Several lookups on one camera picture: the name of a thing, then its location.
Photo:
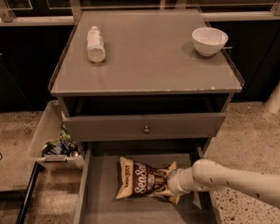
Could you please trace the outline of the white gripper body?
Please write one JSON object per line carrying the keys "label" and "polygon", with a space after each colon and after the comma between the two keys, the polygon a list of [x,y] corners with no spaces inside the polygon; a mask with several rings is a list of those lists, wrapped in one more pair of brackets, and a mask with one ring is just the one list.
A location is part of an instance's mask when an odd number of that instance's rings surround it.
{"label": "white gripper body", "polygon": [[175,195],[184,195],[194,191],[192,169],[174,169],[171,171],[167,177],[167,186]]}

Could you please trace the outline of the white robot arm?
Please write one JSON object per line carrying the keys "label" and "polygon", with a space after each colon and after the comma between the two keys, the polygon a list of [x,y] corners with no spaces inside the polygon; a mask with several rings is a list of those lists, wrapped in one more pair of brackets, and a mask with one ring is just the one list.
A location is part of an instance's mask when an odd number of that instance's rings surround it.
{"label": "white robot arm", "polygon": [[197,160],[190,168],[174,169],[167,186],[177,196],[229,187],[280,209],[280,175],[231,169],[208,159]]}

